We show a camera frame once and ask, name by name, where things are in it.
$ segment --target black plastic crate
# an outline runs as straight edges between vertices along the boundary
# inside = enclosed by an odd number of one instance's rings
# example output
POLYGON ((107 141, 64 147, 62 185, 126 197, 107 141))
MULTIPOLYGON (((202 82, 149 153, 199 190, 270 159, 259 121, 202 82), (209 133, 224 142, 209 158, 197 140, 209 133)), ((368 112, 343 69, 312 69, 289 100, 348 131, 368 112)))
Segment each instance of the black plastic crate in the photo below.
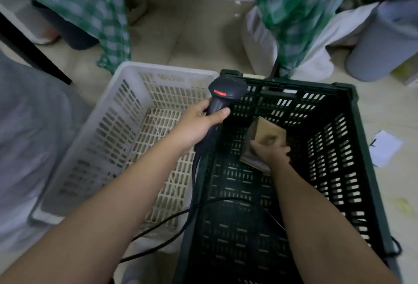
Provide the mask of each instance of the black plastic crate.
MULTIPOLYGON (((223 70, 243 78, 237 71, 223 70)), ((258 116, 285 128, 291 165, 329 199, 399 276, 389 227, 349 84, 243 78, 246 95, 231 107, 216 148, 202 161, 195 202, 242 197, 279 221, 271 177, 239 161, 248 126, 258 116)), ((216 202, 186 230, 174 283, 301 283, 287 236, 254 206, 216 202)))

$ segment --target beige tile floor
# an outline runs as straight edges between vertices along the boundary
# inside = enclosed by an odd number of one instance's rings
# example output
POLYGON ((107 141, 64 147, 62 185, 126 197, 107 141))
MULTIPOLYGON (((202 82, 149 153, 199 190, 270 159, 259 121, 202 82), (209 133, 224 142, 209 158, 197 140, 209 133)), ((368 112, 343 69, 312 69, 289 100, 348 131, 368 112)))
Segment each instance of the beige tile floor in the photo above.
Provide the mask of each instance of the beige tile floor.
MULTIPOLYGON (((250 3, 218 0, 149 0, 149 12, 131 28, 132 60, 220 71, 253 73, 239 30, 250 3)), ((12 52, 3 48, 7 55, 12 52)), ((88 102, 94 104, 111 79, 95 65, 101 49, 71 50, 63 41, 41 49, 88 102)), ((384 168, 375 168, 392 234, 404 254, 399 264, 405 283, 418 277, 418 89, 403 86, 392 76, 372 83, 357 81, 344 71, 345 51, 332 56, 336 64, 326 83, 354 84, 369 142, 381 129, 404 141, 384 168)), ((0 268, 11 257, 0 256, 0 268)))

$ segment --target white paper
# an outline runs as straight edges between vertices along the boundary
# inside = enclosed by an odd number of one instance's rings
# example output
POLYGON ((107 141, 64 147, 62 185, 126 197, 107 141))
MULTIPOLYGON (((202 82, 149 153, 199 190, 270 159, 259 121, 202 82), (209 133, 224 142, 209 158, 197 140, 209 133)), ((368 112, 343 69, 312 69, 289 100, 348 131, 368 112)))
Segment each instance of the white paper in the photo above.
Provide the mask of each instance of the white paper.
POLYGON ((386 131, 379 131, 369 147, 373 164, 379 167, 385 166, 402 144, 401 140, 386 131))

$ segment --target cardboard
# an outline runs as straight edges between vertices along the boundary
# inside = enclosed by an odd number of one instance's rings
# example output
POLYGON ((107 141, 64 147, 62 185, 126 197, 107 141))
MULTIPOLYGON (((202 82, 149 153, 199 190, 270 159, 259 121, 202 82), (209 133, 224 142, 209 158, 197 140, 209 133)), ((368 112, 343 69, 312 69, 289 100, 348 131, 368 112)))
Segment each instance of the cardboard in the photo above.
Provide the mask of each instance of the cardboard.
POLYGON ((264 164, 254 153, 250 141, 255 140, 261 144, 268 144, 276 137, 281 139, 283 145, 286 144, 286 130, 278 125, 269 122, 263 117, 256 118, 250 127, 248 127, 247 134, 245 135, 243 149, 239 160, 245 164, 248 164, 263 173, 270 175, 269 167, 264 164))

